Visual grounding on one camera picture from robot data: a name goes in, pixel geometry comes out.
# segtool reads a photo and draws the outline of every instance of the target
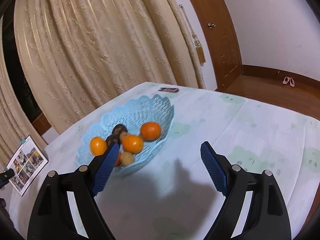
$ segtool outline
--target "wooden baseboard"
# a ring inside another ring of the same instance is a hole
[[[305,86],[308,86],[320,91],[320,81],[280,69],[243,65],[242,75],[281,81],[283,81],[285,77],[292,77],[296,83],[296,87],[305,89]]]
[[[51,128],[51,125],[43,113],[37,116],[37,118],[32,122],[32,125],[40,135],[43,135]]]

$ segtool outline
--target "white tablecloth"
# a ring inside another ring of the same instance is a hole
[[[149,82],[136,86],[45,148],[49,163],[23,197],[12,193],[10,216],[22,236],[27,237],[33,204],[45,176],[50,170],[61,174],[77,168],[77,149],[90,125],[116,105],[155,94],[168,96],[175,106],[170,137],[149,164],[129,176],[110,178],[95,197],[117,240],[204,238],[224,202],[200,158],[204,141],[232,164],[251,172],[273,172],[287,205],[292,238],[297,235],[320,182],[320,122],[278,106],[214,91],[186,87],[180,87],[177,94],[158,91],[164,86],[168,87]],[[242,231],[249,202],[248,196],[234,235]],[[74,200],[70,205],[75,208]],[[81,230],[77,215],[74,220]]]

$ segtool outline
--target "floor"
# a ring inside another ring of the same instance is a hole
[[[290,87],[278,80],[241,75],[225,92],[281,106],[320,120],[320,91],[304,84],[296,83],[295,87]],[[306,223],[319,204],[320,185]]]

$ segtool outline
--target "fruit basket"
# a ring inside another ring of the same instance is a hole
[[[145,122],[157,122],[161,126],[160,137],[152,142],[145,142],[143,150],[134,155],[135,162],[129,166],[115,167],[111,176],[132,173],[149,163],[163,147],[169,136],[174,118],[174,106],[169,98],[156,94],[153,98],[141,96],[129,100],[125,106],[116,106],[110,113],[105,113],[100,123],[90,126],[82,137],[83,146],[78,148],[76,166],[88,165],[93,159],[90,152],[90,141],[93,137],[106,139],[117,124],[123,124],[130,134],[139,135],[140,127]]]

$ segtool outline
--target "orange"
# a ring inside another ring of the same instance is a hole
[[[90,141],[90,150],[94,156],[104,154],[107,148],[106,141],[100,137],[94,137]]]
[[[136,135],[129,134],[122,141],[123,149],[133,154],[139,153],[143,149],[143,140]]]
[[[161,127],[156,122],[146,122],[140,128],[141,137],[147,141],[157,140],[161,134]]]
[[[117,161],[115,163],[115,167],[118,167],[121,164],[120,156],[121,156],[121,152],[119,152],[119,156],[118,156],[118,159],[117,159]]]

